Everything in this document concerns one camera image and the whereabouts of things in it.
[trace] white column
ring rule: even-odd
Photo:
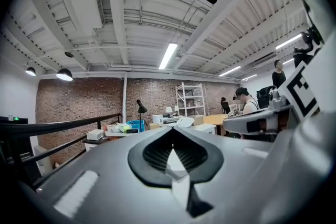
[[[126,123],[126,89],[127,89],[127,72],[124,77],[124,93],[122,96],[122,122]]]

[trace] wooden table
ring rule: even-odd
[[[227,119],[227,114],[218,114],[211,116],[204,116],[203,122],[217,126],[217,135],[221,135],[221,128],[223,126],[223,120]]]

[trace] black shirt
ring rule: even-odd
[[[278,89],[286,81],[286,76],[283,71],[281,73],[276,73],[275,71],[272,74],[273,85],[276,86]]]

